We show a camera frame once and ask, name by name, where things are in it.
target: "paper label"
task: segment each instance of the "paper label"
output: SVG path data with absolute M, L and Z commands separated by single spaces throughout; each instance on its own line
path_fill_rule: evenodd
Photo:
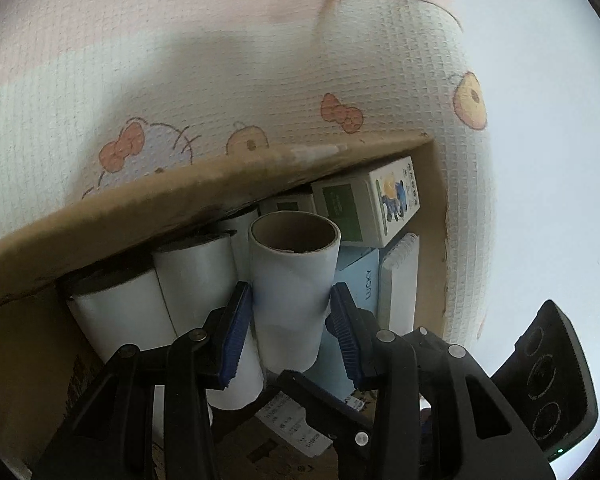
M 342 240 L 361 242 L 362 231 L 358 220 L 356 200 L 353 197 L 350 184 L 324 187 L 322 188 L 322 195 L 327 206 L 329 220 L 339 227 Z
M 365 405 L 363 400 L 351 396 L 345 403 L 357 411 Z M 302 454 L 308 457 L 321 455 L 333 440 L 311 428 L 305 421 L 305 413 L 300 404 L 280 392 L 256 413 L 256 418 Z

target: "white paper roll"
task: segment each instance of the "white paper roll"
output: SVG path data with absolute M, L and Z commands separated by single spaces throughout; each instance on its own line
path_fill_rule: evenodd
M 149 259 L 136 268 L 101 267 L 76 279 L 68 292 L 73 298 L 69 310 L 104 362 L 123 344 L 149 350 L 176 339 Z M 163 412 L 164 386 L 156 386 L 153 432 L 160 438 L 164 434 Z
M 213 232 L 234 232 L 231 236 L 231 245 L 234 251 L 235 267 L 238 270 L 238 279 L 244 282 L 251 281 L 249 260 L 249 227 L 258 219 L 258 208 L 247 211 L 238 211 L 211 225 Z
M 253 317 L 269 370 L 304 372 L 314 364 L 339 245 L 337 225 L 312 213 L 279 211 L 251 225 Z
M 183 238 L 153 256 L 178 336 L 201 328 L 213 309 L 226 306 L 238 281 L 229 235 Z
M 178 336 L 201 328 L 212 310 L 226 306 L 238 281 L 227 234 L 167 244 L 154 252 L 154 264 Z M 206 395 L 220 410 L 239 410 L 258 398 L 263 383 L 257 346 L 249 329 L 236 376 L 224 390 L 207 390 Z

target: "spiral notebook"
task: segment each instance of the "spiral notebook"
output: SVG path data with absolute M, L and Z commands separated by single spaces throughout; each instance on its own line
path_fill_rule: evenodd
M 420 238 L 407 233 L 387 253 L 380 267 L 378 324 L 397 335 L 413 330 L 419 249 Z

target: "metal screw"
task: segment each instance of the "metal screw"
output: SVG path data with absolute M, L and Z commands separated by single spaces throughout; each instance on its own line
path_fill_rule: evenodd
M 390 343 L 395 339 L 395 334 L 391 330 L 378 330 L 376 337 L 383 343 Z
M 364 431 L 359 431 L 356 434 L 356 444 L 360 447 L 366 446 L 369 443 L 369 436 Z
M 195 328 L 189 332 L 189 339 L 192 341 L 204 341 L 206 339 L 206 332 L 201 328 Z
M 136 347 L 133 345 L 124 345 L 118 349 L 118 355 L 123 359 L 136 355 Z
M 460 359 L 466 355 L 466 350 L 460 345 L 451 345 L 449 347 L 449 355 L 451 355 L 451 357 Z

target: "cartoon drawing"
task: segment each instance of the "cartoon drawing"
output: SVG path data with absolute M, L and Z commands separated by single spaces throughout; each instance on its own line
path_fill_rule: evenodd
M 380 188 L 380 182 L 378 179 L 376 179 L 376 191 L 380 197 L 380 212 L 382 213 L 382 227 L 384 228 L 384 236 L 387 236 L 388 231 L 386 227 L 386 214 L 384 212 L 384 202 L 382 201 L 382 189 Z
M 454 111 L 458 118 L 474 130 L 483 130 L 487 125 L 487 109 L 482 99 L 482 89 L 473 72 L 462 76 L 454 92 Z
M 386 220 L 397 222 L 398 218 L 404 218 L 408 208 L 404 182 L 402 180 L 396 182 L 394 174 L 390 173 L 382 179 L 382 186 L 378 184 L 378 188 L 382 189 L 380 202 L 383 207 L 386 207 Z
M 139 155 L 143 146 L 144 130 L 138 121 L 134 121 L 123 128 L 118 140 L 112 140 L 102 147 L 98 160 L 105 171 L 117 173 L 124 167 L 125 159 L 129 155 Z
M 333 94 L 325 94 L 320 103 L 320 116 L 328 123 L 337 122 L 348 134 L 360 130 L 365 121 L 362 111 L 355 107 L 346 107 Z
M 269 139 L 264 131 L 257 126 L 245 126 L 242 123 L 235 123 L 234 127 L 239 128 L 231 134 L 226 142 L 226 154 L 252 152 L 259 148 L 268 148 Z
M 192 164 L 192 144 L 198 138 L 200 135 L 192 136 L 188 127 L 179 130 L 170 124 L 148 123 L 140 117 L 129 119 L 118 138 L 107 142 L 98 153 L 102 171 L 82 198 L 141 176 Z

